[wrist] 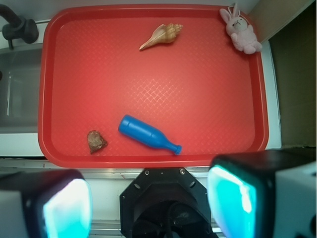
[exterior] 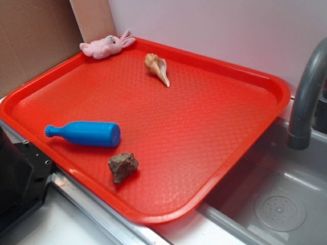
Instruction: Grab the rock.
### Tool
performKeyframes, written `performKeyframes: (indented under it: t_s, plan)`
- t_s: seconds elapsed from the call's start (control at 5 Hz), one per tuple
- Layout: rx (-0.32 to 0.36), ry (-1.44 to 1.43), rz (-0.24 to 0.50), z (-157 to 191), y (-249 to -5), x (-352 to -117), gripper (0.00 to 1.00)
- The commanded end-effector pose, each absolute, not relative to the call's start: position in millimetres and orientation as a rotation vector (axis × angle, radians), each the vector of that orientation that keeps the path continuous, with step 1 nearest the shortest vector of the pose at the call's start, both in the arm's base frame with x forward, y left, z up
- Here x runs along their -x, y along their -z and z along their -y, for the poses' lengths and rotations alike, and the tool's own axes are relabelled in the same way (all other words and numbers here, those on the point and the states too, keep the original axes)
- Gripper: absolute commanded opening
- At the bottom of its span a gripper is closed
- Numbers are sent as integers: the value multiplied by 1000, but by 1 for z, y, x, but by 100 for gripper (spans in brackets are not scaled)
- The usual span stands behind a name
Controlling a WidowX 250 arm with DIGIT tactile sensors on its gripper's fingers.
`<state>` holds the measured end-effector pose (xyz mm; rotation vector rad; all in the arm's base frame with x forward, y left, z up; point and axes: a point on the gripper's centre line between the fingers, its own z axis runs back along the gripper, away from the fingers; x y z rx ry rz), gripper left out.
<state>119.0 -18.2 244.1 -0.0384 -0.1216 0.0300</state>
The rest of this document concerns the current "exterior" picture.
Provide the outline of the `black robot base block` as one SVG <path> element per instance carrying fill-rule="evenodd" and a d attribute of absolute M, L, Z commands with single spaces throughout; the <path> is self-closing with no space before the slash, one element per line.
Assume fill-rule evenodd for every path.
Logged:
<path fill-rule="evenodd" d="M 38 147 L 13 143 L 1 129 L 1 232 L 44 204 L 52 171 Z"/>

